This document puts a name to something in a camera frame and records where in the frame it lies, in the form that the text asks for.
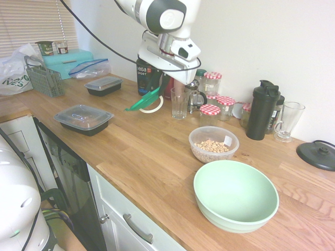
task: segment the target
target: plastic bowl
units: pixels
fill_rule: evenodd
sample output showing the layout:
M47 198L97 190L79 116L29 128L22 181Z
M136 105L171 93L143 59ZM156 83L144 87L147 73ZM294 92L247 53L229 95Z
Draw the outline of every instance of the plastic bowl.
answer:
M208 163L198 170L193 185L203 215L228 232L253 232L278 210L279 196L272 182L241 162Z
M225 142L229 151L223 153L212 153L195 145L195 143L200 144L202 141L206 141L208 139L217 142ZM239 140L232 132L220 127L199 127L189 134L188 140L191 144L194 156L196 156L197 159L203 163L231 159L240 145Z

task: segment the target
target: black food container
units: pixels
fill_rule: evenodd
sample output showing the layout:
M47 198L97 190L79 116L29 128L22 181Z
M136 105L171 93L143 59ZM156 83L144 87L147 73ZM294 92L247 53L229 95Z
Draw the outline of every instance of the black food container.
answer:
M54 116L61 125L86 136L93 136L108 126L112 113L91 106L76 105Z
M120 89L122 82L123 80L117 77L107 76L91 81L84 86L87 88L89 94L103 97Z

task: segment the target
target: green plastic basket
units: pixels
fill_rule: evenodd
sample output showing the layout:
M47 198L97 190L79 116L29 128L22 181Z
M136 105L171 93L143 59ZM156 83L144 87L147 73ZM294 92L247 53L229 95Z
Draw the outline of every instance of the green plastic basket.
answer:
M28 63L28 60L39 62L42 65L30 67L31 64ZM64 95L64 88L61 84L62 78L59 72L48 69L43 61L31 56L25 56L25 61L28 76L35 90L52 98Z

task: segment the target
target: light green bowl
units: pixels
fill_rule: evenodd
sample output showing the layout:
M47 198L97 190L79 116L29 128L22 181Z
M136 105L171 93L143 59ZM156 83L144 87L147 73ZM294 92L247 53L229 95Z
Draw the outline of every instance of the light green bowl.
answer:
M210 162L198 170L193 185L201 212L228 232L255 231L278 210L279 196L272 182L241 162Z

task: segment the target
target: black shaker bottle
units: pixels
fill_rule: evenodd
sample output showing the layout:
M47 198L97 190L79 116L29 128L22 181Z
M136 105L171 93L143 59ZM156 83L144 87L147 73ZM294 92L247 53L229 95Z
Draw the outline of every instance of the black shaker bottle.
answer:
M261 85L253 90L253 101L247 125L247 137L264 139L274 107L281 93L279 87L270 81L261 80Z

